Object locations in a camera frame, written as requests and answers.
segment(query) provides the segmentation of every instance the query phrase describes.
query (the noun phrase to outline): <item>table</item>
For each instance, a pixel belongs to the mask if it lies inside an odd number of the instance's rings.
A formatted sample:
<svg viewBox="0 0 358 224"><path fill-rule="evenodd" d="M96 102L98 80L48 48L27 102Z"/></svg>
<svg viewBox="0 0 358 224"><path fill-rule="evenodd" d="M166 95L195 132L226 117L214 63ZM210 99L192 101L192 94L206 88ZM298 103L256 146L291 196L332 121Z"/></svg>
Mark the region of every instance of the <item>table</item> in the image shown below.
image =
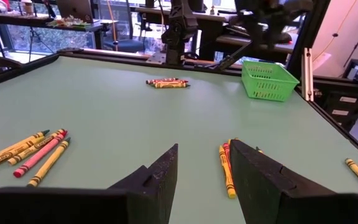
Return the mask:
<svg viewBox="0 0 358 224"><path fill-rule="evenodd" d="M237 199L226 195L218 156L219 145L235 137L333 191L358 193L358 178L344 163L347 157L358 163L358 148L297 92L285 103L253 100L237 68L220 75L146 59L85 50L1 74L0 149L65 128L71 144L41 186L106 189L178 143L171 224L244 223ZM162 77L185 78L191 87L145 84ZM21 179L13 177L15 168L0 165L0 187L25 186L43 161Z"/></svg>
<svg viewBox="0 0 358 224"><path fill-rule="evenodd" d="M151 23L158 23L161 24L161 10L159 7L156 8L146 8L146 7L132 7L132 12L139 12L146 14L146 22ZM163 7L164 13L164 21L165 23L168 22L168 15L170 13L169 7ZM218 38L223 31L223 23L227 22L227 20L232 17L233 15L224 15L224 16L217 16L209 15L209 10L206 13L193 13L197 18L198 29L201 30L201 38L200 43L201 47L199 49L200 59L203 60L214 60L215 57L215 47L214 43L216 38Z"/></svg>
<svg viewBox="0 0 358 224"><path fill-rule="evenodd" d="M38 16L47 16L47 14L38 14ZM78 32L93 32L95 39L95 47L96 49L103 48L103 32L109 30L109 26L117 21L100 19L97 22L94 22L88 26L71 26L71 27L63 27L63 26L47 26L46 23L42 21L38 21L37 19L25 19L19 17L9 17L9 16L0 16L0 24L10 24L16 26L29 26L29 27L39 27L39 28L47 28L47 29L60 29L60 30L72 30Z"/></svg>
<svg viewBox="0 0 358 224"><path fill-rule="evenodd" d="M296 44L296 40L298 39L298 34L289 34L292 37L292 43L290 44L276 44L274 50L271 52L267 51L266 45L261 45L261 51L255 52L253 50L250 50L244 56L285 64L287 61L288 54L292 53L293 48ZM238 37L229 34L220 35L216 39L216 50L227 54L232 54L243 45L247 45L249 43L250 39L247 39L245 37Z"/></svg>

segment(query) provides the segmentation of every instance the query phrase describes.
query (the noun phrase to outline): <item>basket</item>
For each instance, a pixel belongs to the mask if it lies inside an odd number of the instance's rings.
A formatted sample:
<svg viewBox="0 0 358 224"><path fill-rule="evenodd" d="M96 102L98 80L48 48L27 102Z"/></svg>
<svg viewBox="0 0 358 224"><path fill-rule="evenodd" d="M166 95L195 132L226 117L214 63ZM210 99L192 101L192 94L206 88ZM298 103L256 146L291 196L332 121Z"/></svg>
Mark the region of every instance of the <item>basket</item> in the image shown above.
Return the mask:
<svg viewBox="0 0 358 224"><path fill-rule="evenodd" d="M244 61L242 82L248 97L284 102L299 81L280 65Z"/></svg>

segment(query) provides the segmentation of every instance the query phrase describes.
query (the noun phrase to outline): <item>pink crayon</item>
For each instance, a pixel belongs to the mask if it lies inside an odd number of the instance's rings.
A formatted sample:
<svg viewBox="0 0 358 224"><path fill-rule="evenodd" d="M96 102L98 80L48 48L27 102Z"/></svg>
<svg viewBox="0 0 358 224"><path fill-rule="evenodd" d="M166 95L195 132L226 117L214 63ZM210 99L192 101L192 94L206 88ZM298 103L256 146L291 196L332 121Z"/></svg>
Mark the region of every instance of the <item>pink crayon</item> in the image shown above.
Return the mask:
<svg viewBox="0 0 358 224"><path fill-rule="evenodd" d="M54 139L52 139L48 144L46 144L40 151L38 151L34 156L27 160L23 165L21 165L15 172L13 176L19 178L22 177L27 171L29 171L34 165L38 163L49 151L53 149L67 134L67 131L59 134Z"/></svg>

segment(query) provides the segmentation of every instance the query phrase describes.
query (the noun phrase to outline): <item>light green table surface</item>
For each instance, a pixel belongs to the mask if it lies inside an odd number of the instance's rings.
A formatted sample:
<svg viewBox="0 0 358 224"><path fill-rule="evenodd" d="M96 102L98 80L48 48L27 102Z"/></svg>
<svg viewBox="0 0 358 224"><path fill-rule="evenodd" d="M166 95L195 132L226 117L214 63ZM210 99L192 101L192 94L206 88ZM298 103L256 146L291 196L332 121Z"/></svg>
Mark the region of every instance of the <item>light green table surface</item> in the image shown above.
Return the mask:
<svg viewBox="0 0 358 224"><path fill-rule="evenodd" d="M186 89L145 80L179 77ZM251 100L239 77L60 57L0 84L0 150L44 129L69 130L71 144L42 187L105 189L179 144L170 223L244 223L228 199L218 146L239 137L336 192L358 192L344 160L358 150L298 94L286 103ZM25 186L0 165L0 187Z"/></svg>

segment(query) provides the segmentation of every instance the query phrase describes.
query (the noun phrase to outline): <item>laptop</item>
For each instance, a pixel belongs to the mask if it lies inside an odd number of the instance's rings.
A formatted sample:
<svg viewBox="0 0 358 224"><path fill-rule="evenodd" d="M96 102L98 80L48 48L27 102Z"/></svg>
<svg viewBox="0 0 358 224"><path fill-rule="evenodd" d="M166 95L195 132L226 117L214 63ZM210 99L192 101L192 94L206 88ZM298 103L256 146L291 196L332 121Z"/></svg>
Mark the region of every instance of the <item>laptop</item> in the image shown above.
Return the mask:
<svg viewBox="0 0 358 224"><path fill-rule="evenodd" d="M93 19L90 0L56 0L62 18L73 16L87 23L98 22Z"/></svg>

